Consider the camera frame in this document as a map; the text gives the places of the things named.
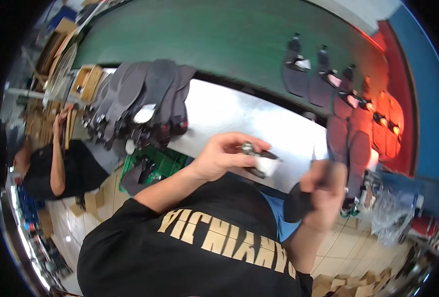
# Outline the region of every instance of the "man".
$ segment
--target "man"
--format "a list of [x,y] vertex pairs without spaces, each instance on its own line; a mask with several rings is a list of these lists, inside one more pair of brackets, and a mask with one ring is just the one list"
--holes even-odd
[[278,242],[276,219],[261,193],[223,176],[250,167],[240,151],[270,145],[238,132],[217,134],[189,166],[147,187],[89,233],[78,281],[96,296],[311,296],[320,243],[344,199],[346,167],[335,164],[329,191],[317,190],[324,161],[300,180],[315,210]]
[[31,142],[9,135],[8,164],[23,179],[23,186],[36,200],[55,200],[83,196],[97,189],[109,176],[80,140],[71,140],[69,150],[62,153],[62,123],[66,111],[56,116],[53,143],[32,153]]

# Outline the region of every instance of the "black cap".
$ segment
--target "black cap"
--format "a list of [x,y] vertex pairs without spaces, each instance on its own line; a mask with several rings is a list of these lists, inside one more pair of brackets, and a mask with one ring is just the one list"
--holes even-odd
[[8,167],[13,166],[14,156],[23,147],[25,136],[19,133],[18,128],[13,128],[6,132],[6,164]]

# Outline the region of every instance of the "green crate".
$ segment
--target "green crate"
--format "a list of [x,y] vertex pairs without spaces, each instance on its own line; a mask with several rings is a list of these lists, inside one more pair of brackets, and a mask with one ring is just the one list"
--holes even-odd
[[[147,157],[152,160],[157,165],[155,170],[147,177],[144,184],[149,184],[152,180],[156,179],[158,176],[169,177],[176,173],[178,170],[185,166],[188,156],[172,151],[170,149],[165,149],[165,151],[160,151],[153,146],[147,146],[141,150],[135,150],[133,154],[128,155],[125,158],[124,168],[122,169],[121,180],[124,174],[133,168],[134,164],[138,159]],[[119,191],[127,192],[124,187],[121,186],[119,181]]]

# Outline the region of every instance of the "plastic bag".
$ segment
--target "plastic bag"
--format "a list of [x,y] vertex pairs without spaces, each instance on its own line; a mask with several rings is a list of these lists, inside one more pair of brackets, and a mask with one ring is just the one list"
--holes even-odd
[[372,229],[371,233],[378,236],[378,242],[393,246],[398,242],[403,230],[414,217],[414,207],[404,204],[401,196],[407,193],[393,192],[385,189],[375,194],[377,201],[370,212]]

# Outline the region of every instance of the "black t-shirt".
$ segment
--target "black t-shirt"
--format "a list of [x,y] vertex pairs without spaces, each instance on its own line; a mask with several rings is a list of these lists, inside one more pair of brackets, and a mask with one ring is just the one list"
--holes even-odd
[[166,214],[129,199],[89,233],[77,275],[86,297],[312,294],[278,243],[266,200],[222,178]]
[[50,183],[53,144],[31,154],[31,165],[23,178],[23,186],[30,197],[35,200],[54,200],[79,196],[97,189],[109,176],[80,140],[69,142],[69,150],[63,161],[65,188],[60,196],[55,196]]

